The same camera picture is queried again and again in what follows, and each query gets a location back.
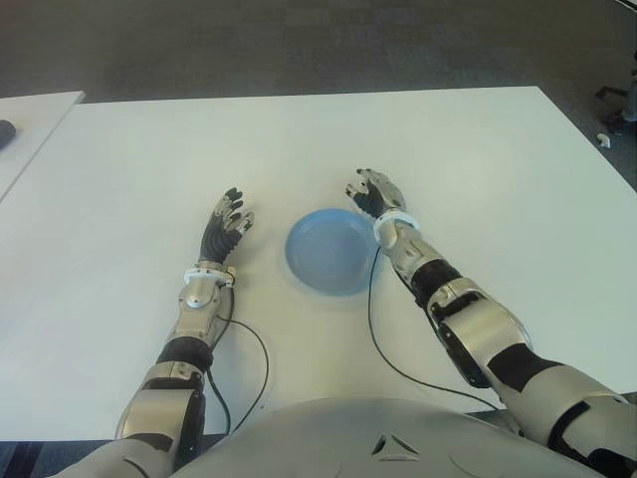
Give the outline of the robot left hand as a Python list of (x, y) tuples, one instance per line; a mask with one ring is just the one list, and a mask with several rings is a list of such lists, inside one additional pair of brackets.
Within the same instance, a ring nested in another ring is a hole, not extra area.
[(254, 225), (254, 214), (243, 209), (243, 192), (236, 187), (218, 200), (204, 229), (198, 260), (223, 265)]

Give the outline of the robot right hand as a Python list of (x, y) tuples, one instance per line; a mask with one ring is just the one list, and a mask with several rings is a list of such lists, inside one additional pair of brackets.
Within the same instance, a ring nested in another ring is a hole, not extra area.
[(390, 211), (406, 211), (402, 192), (388, 176), (370, 168), (359, 168), (356, 173), (358, 181), (349, 183), (345, 194), (360, 211), (373, 219)]

